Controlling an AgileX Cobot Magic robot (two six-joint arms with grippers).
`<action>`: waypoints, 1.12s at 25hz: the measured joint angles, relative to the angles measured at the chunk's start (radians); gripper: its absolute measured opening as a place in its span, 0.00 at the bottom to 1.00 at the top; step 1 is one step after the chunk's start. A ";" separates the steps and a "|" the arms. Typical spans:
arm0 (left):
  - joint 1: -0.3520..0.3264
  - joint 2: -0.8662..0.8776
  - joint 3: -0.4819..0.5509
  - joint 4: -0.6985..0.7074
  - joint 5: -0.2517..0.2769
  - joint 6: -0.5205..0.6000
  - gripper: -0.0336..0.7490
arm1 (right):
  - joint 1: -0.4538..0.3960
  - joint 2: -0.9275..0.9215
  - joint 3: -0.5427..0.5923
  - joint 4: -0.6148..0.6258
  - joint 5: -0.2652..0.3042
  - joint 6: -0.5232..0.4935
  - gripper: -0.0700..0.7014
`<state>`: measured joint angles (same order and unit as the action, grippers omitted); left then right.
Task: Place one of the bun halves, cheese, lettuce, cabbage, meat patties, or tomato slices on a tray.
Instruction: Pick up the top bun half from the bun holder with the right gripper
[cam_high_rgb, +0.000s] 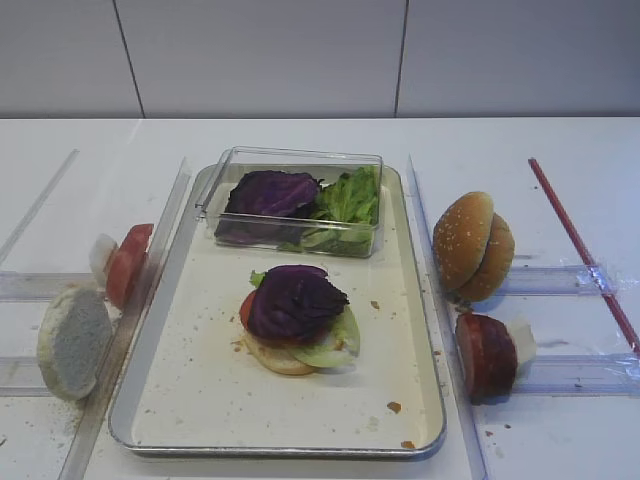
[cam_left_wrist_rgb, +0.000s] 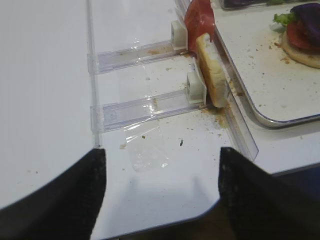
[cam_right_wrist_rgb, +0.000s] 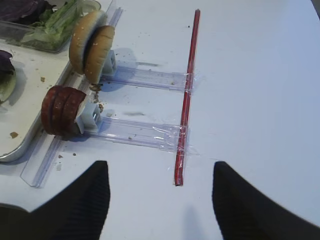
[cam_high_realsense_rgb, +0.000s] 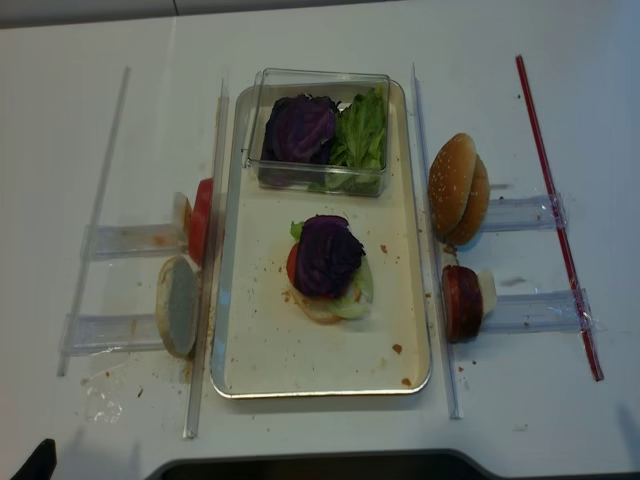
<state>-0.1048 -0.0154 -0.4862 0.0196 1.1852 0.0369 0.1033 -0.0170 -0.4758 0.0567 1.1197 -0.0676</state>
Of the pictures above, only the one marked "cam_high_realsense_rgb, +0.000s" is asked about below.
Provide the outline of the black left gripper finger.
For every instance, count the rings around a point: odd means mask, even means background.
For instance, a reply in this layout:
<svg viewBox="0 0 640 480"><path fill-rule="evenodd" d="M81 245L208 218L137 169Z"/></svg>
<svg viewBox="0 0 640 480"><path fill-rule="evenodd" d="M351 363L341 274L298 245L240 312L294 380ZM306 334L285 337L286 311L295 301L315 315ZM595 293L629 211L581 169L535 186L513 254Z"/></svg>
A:
<svg viewBox="0 0 640 480"><path fill-rule="evenodd" d="M50 480L57 466L56 443L44 439L11 480Z"/></svg>

